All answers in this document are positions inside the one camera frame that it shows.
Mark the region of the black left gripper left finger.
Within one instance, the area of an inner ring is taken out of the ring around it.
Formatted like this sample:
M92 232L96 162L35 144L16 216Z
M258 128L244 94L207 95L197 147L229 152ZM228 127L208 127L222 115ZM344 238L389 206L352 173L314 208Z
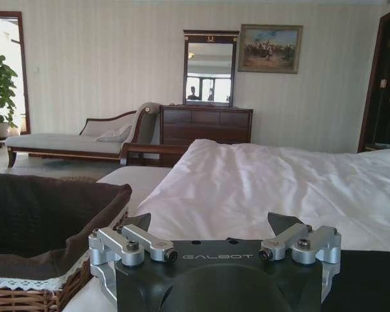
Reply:
M91 265L104 265L120 260L124 265L141 265L148 254L156 262L173 263L178 253L170 240L147 232L149 213L127 218L116 230L104 227L88 238Z

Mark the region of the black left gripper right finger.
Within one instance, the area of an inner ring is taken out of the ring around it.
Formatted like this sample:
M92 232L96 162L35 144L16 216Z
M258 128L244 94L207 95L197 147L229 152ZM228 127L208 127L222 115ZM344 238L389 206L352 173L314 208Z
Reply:
M333 265L341 262L341 234L336 228L321 226L314 230L297 217L277 213L268 213L267 218L276 236L261 241L261 259L279 261L291 250L292 259L302 265L316 260Z

